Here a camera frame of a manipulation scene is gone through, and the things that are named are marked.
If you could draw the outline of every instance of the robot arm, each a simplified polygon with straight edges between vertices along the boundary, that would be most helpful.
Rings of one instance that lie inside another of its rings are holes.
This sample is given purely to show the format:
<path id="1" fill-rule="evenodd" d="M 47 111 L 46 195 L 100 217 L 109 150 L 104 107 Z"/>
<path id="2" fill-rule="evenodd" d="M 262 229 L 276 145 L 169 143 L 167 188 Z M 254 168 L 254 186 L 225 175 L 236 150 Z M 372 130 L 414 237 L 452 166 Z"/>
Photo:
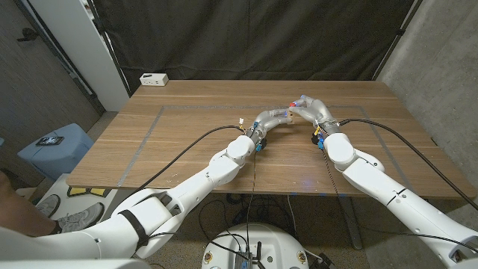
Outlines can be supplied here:
<path id="1" fill-rule="evenodd" d="M 323 145 L 345 179 L 365 194 L 388 208 L 413 233 L 449 238 L 471 246 L 478 246 L 478 232 L 464 227 L 421 199 L 412 191 L 387 176 L 380 161 L 372 155 L 354 149 L 348 137 L 340 133 L 335 119 L 320 100 L 301 96 L 289 108 L 304 119 L 320 126 L 329 136 Z M 420 237 L 447 267 L 461 259 L 477 258 L 478 253 L 453 242 Z"/>
<path id="2" fill-rule="evenodd" d="M 186 215 L 214 188 L 236 177 L 246 157 L 264 145 L 270 129 L 290 121 L 285 109 L 262 112 L 246 134 L 214 155 L 204 170 L 169 190 L 138 191 L 110 219 L 90 228 L 39 238 L 0 228 L 2 241 L 13 242 L 0 252 L 0 259 L 117 259 L 135 253 L 146 258 L 173 236 Z"/>

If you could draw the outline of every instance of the wooden table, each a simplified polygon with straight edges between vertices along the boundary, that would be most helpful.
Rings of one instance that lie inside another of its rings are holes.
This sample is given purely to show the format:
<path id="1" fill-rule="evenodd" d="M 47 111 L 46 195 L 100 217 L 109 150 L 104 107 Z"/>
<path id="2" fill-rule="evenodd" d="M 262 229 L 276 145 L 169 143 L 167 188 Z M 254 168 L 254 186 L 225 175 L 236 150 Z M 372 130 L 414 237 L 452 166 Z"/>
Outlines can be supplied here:
<path id="1" fill-rule="evenodd" d="M 75 187 L 136 188 L 210 129 L 249 127 L 264 110 L 286 108 L 302 94 L 321 99 L 338 120 L 364 118 L 385 124 L 414 144 L 468 196 L 476 190 L 433 143 L 398 98 L 377 81 L 169 81 L 165 87 L 141 86 L 73 170 Z M 311 143 L 310 123 L 295 117 L 267 133 L 267 147 L 256 155 L 255 192 L 259 194 L 335 195 L 321 151 Z M 405 144 L 385 130 L 364 123 L 341 128 L 353 146 L 376 156 L 386 173 L 422 197 L 459 195 Z M 216 152 L 240 132 L 210 134 L 149 187 L 173 188 L 208 165 Z M 249 193 L 253 157 L 238 176 L 216 192 Z M 364 196 L 331 165 L 338 192 Z"/>

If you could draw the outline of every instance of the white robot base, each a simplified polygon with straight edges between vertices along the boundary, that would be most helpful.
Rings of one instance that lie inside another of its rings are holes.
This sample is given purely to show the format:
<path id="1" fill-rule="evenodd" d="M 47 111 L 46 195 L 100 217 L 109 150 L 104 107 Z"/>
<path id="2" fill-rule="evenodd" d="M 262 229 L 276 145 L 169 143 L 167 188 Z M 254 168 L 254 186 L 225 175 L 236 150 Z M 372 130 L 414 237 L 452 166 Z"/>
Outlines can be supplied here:
<path id="1" fill-rule="evenodd" d="M 229 232 L 241 235 L 247 240 L 245 223 L 233 226 Z M 220 235 L 227 235 L 229 232 L 221 232 Z M 248 257 L 244 239 L 239 236 L 223 236 L 214 239 L 214 242 Z M 275 226 L 249 223 L 249 248 L 252 263 L 235 253 L 209 243 L 202 257 L 202 269 L 308 268 L 307 257 L 302 245 L 294 237 Z"/>

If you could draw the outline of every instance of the blue storage bin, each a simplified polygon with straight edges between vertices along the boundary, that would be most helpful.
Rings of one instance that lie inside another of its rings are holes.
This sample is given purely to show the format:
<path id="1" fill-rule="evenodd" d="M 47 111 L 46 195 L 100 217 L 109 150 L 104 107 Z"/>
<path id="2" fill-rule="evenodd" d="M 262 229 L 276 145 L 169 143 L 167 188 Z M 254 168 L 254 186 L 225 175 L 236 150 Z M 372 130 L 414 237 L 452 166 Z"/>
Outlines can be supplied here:
<path id="1" fill-rule="evenodd" d="M 42 137 L 64 137 L 58 145 L 36 146 Z M 75 123 L 64 126 L 34 141 L 17 155 L 31 164 L 45 177 L 56 180 L 63 173 L 71 173 L 93 145 L 93 141 Z"/>

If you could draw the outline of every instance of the shoe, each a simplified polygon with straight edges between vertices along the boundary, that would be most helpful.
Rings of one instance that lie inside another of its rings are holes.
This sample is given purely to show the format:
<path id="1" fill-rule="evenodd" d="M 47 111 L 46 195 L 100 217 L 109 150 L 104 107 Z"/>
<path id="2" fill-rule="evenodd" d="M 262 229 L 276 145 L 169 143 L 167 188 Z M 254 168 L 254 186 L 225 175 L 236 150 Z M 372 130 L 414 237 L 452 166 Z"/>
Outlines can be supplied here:
<path id="1" fill-rule="evenodd" d="M 61 233 L 76 232 L 95 225 L 102 217 L 104 210 L 105 206 L 97 202 L 79 213 L 57 219 Z"/>
<path id="2" fill-rule="evenodd" d="M 57 211 L 59 206 L 60 197 L 56 194 L 52 194 L 46 199 L 44 199 L 41 203 L 39 203 L 36 207 L 45 216 L 51 217 Z"/>

